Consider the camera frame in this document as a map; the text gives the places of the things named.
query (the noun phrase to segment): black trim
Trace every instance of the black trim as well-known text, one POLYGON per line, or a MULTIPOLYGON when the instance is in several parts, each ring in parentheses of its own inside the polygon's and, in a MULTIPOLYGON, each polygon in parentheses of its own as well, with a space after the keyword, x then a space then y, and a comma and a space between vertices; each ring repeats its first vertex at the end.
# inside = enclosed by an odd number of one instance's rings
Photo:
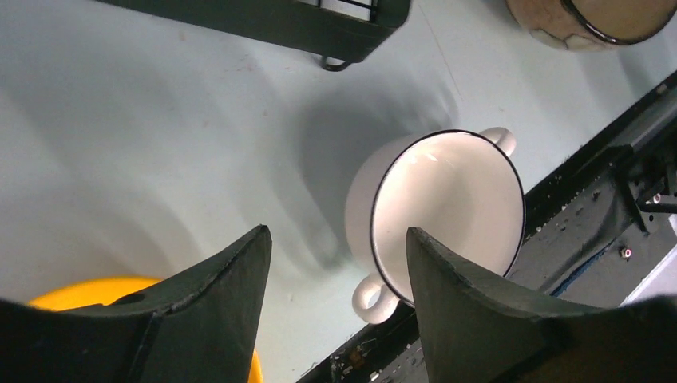
POLYGON ((672 20, 672 17, 675 16, 675 12, 677 11, 677 5, 675 5, 675 8, 670 13, 670 17, 668 17, 667 20, 659 28, 657 28, 650 34, 642 36, 641 38, 624 39, 624 38, 614 38, 613 36, 606 34, 601 30, 598 30, 591 22, 587 20, 587 18, 585 18, 585 16, 578 10, 578 8, 576 8, 576 5, 573 3, 573 0, 561 0, 561 1, 564 9, 567 10, 574 18, 576 18, 576 20, 586 30, 588 30, 588 32, 595 35, 595 37, 599 38, 601 41, 613 45, 633 45, 653 38, 658 32, 660 32, 661 30, 663 30, 663 28, 665 28, 665 26, 670 22, 670 20, 672 20))
POLYGON ((513 162, 510 160, 510 157, 508 157, 501 148, 498 147, 498 145, 494 144, 490 139, 480 135, 479 133, 475 132, 469 132, 467 130, 460 130, 460 129, 446 129, 446 130, 441 130, 438 132, 432 132, 430 134, 427 134, 423 137, 418 138, 411 144, 407 145, 406 148, 400 151, 400 153, 395 157, 393 162, 390 163, 388 166, 388 170, 386 171, 386 174, 383 175, 381 178, 381 181, 378 183, 378 188, 376 188, 376 194, 374 195, 374 203, 372 203, 371 206, 371 217, 370 217, 370 222, 369 222, 369 238, 371 242, 371 256, 374 259, 374 263, 376 264, 376 269, 378 270, 378 273, 381 275, 381 279, 383 279, 383 282, 386 283, 390 291, 393 292, 393 294, 397 295, 398 298, 400 298, 401 301, 406 303, 408 306, 414 307, 414 302, 406 298, 404 295, 400 294, 397 289, 394 288, 393 284, 388 280, 386 272, 383 270, 383 266, 381 265, 381 262, 378 260, 378 257, 376 256, 376 244, 374 243, 374 215, 376 213, 376 200, 378 200, 378 194, 381 191, 381 187, 383 186, 383 182, 386 180, 386 177, 390 173, 390 170, 393 168, 393 165, 402 157, 402 155, 411 149, 414 145, 418 144, 419 142, 422 142, 424 140, 429 139, 430 137, 434 136, 439 136, 441 134, 448 134, 448 133, 465 133, 469 134, 471 136, 474 136, 476 138, 481 138, 482 140, 490 143, 502 156, 505 158, 506 161, 508 161, 508 164, 510 165, 510 168, 513 170, 513 173, 515 173, 515 178, 517 179, 517 184, 520 187, 520 194, 522 195, 521 201, 522 201, 522 229, 520 233, 520 242, 517 244, 517 249, 515 249, 515 255, 513 255, 513 260, 510 262, 510 265, 508 266, 508 269, 505 271, 503 276, 505 277, 508 275, 510 270, 513 268, 513 265, 515 264, 515 260, 517 259, 517 255, 520 253, 520 249, 522 247, 522 242, 525 237, 525 226, 526 226, 526 202, 525 202, 525 190, 522 187, 522 180, 520 179, 519 173, 517 173, 517 169, 515 168, 515 165, 513 162))

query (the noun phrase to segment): beige pot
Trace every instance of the beige pot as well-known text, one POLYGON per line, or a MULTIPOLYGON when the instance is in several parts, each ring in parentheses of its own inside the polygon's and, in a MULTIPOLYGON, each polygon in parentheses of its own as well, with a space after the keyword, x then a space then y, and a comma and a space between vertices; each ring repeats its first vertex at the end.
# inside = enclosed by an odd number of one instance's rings
POLYGON ((677 0, 506 0, 520 25, 557 49, 605 50, 657 34, 677 0))

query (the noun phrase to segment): yellow object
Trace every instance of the yellow object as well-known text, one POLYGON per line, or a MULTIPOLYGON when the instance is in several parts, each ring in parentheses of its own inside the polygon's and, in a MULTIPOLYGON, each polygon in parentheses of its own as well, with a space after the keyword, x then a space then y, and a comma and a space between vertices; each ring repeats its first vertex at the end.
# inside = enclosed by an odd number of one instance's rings
MULTIPOLYGON (((99 278, 62 287, 28 302, 43 310, 62 311, 96 304, 109 305, 116 300, 160 282, 156 278, 116 277, 99 278)), ((263 383, 259 356, 251 358, 248 383, 263 383)))

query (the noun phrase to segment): white enamel pot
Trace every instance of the white enamel pot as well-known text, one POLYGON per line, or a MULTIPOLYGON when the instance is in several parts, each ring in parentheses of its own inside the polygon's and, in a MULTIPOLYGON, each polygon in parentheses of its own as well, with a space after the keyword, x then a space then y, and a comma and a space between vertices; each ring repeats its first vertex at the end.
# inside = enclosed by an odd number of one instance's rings
POLYGON ((409 227, 496 274, 507 273, 525 227, 524 192, 509 159, 515 147, 505 128, 445 130, 401 138, 369 157, 346 202, 350 249, 370 272, 353 293, 360 318, 381 323, 398 302, 414 306, 409 227))

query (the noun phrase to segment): screw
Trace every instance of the screw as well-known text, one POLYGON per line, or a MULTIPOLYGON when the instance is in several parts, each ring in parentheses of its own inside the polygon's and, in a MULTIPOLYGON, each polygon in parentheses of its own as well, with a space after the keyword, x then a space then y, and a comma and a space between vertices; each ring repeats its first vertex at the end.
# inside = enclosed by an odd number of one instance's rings
POLYGON ((622 259, 629 259, 630 257, 632 257, 632 249, 630 247, 621 247, 620 257, 622 259))

